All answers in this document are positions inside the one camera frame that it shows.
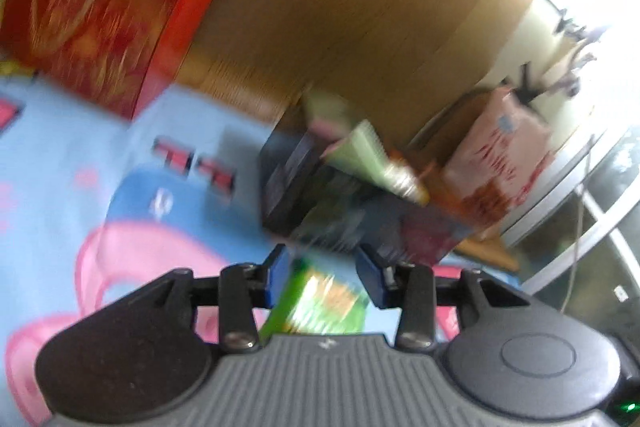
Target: wooden floor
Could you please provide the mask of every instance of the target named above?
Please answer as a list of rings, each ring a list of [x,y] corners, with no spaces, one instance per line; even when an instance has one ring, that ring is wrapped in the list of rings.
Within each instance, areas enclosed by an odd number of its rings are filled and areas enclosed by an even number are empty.
[[[274,120],[305,86],[398,143],[480,80],[531,0],[214,0],[178,81]]]

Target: screw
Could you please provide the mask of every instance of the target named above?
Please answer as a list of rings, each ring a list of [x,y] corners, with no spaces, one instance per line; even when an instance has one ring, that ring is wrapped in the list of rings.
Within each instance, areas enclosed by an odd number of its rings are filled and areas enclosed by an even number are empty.
[[[399,342],[407,349],[428,349],[433,344],[429,337],[413,331],[400,335]]]
[[[233,350],[242,351],[255,346],[255,339],[242,331],[231,331],[225,335],[225,344]]]

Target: brown food image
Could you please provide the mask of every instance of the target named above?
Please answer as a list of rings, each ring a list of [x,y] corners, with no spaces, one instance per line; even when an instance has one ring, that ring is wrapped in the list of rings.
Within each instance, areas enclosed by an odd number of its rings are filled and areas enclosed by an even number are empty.
[[[502,193],[496,178],[492,178],[486,184],[476,188],[473,194],[462,200],[462,203],[480,225],[489,226],[507,215],[511,199]]]

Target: glass panel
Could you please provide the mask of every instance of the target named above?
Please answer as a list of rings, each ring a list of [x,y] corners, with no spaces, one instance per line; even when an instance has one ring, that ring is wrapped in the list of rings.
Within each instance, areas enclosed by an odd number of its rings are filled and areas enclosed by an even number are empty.
[[[574,243],[578,202],[574,194],[566,198],[551,216],[510,248],[520,263],[520,280],[532,277]],[[593,217],[585,209],[584,231],[589,230],[593,223]]]
[[[626,214],[626,217],[620,221],[618,229],[622,232],[636,259],[640,260],[640,204]]]
[[[593,171],[588,189],[607,212],[638,175],[640,126],[632,126]]]
[[[559,309],[564,301],[570,270],[542,288],[536,297]],[[620,309],[621,300],[634,299],[640,291],[622,263],[609,237],[600,241],[578,261],[574,291],[566,313],[592,328],[608,329]]]

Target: gray gripper base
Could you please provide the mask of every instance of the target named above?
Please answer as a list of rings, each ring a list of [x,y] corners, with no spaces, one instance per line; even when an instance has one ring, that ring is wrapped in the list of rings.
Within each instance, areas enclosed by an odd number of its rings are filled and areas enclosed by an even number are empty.
[[[535,425],[615,424],[599,411],[553,423],[501,417],[463,397],[431,357],[396,351],[382,335],[277,335],[255,354],[225,357],[212,378],[177,409],[127,427]],[[58,416],[46,427],[89,425]]]

